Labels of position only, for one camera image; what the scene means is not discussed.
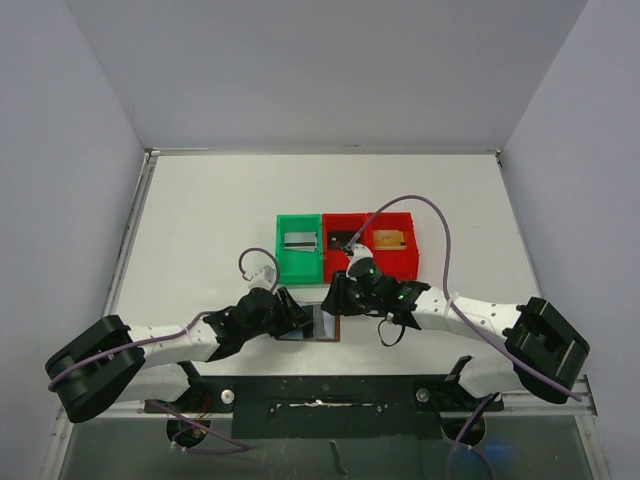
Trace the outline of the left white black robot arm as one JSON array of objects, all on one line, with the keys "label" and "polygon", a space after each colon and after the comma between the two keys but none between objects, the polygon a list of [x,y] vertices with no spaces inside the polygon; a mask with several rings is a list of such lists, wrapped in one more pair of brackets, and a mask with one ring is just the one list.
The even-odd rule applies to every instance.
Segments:
[{"label": "left white black robot arm", "polygon": [[187,324],[136,326],[108,315],[47,360],[48,389],[75,424],[134,400],[164,400],[190,411],[202,402],[204,387],[188,375],[187,363],[226,359],[256,337],[281,337],[311,322],[284,287],[253,288],[236,304],[200,312]]}]

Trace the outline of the green plastic bin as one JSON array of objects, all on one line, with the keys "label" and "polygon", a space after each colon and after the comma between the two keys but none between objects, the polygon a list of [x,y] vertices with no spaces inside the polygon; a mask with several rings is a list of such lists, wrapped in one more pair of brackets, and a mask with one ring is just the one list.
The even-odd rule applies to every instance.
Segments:
[{"label": "green plastic bin", "polygon": [[320,214],[276,217],[276,259],[282,285],[308,286],[323,282],[322,233]]}]

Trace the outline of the brown leather card holder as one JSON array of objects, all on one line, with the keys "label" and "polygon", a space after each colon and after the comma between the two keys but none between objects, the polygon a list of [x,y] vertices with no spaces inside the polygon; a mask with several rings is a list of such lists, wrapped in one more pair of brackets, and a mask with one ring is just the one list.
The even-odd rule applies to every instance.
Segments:
[{"label": "brown leather card holder", "polygon": [[311,321],[283,336],[278,341],[290,342],[333,342],[340,341],[340,317],[321,309],[319,303],[301,303],[300,306]]}]

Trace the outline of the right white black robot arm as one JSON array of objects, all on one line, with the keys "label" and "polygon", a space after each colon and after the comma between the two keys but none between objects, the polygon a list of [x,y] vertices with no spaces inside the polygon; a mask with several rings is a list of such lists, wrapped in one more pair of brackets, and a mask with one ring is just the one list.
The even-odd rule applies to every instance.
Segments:
[{"label": "right white black robot arm", "polygon": [[516,390],[564,404],[576,396],[573,387],[590,352],[569,321],[538,297],[526,304],[447,298],[422,282],[384,274],[354,280],[338,271],[321,308],[334,316],[378,315],[402,329],[443,331],[495,348],[496,357],[471,358],[445,384],[446,399],[459,409],[489,394]]}]

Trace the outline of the dark card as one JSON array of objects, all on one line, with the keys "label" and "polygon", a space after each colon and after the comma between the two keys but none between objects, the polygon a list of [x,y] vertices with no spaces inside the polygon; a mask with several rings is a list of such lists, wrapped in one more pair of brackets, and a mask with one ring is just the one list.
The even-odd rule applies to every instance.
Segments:
[{"label": "dark card", "polygon": [[335,317],[323,311],[319,304],[312,306],[312,337],[320,340],[333,340],[336,334]]}]

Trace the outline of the red plastic bin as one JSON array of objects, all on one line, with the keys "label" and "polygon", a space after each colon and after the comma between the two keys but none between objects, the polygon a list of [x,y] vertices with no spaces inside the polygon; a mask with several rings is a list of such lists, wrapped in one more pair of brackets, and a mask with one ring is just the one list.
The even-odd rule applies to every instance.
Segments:
[{"label": "red plastic bin", "polygon": [[[407,247],[404,250],[376,250],[374,248],[373,231],[397,229],[405,233]],[[416,241],[414,222],[409,212],[383,212],[375,216],[367,227],[370,233],[369,244],[374,261],[387,275],[401,281],[416,280],[419,271],[420,253]]]},{"label": "red plastic bin", "polygon": [[327,234],[329,231],[346,230],[355,231],[355,234],[367,220],[365,212],[357,213],[323,213],[323,248],[324,248],[324,282],[329,284],[336,271],[346,270],[349,259],[343,250],[329,250],[327,248]]}]

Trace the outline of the silver credit card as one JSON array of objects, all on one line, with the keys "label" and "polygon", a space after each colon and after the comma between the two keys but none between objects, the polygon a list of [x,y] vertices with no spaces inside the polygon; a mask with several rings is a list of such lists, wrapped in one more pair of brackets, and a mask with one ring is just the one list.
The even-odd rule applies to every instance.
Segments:
[{"label": "silver credit card", "polygon": [[285,250],[315,252],[318,237],[315,231],[287,231],[284,233],[283,248]]}]

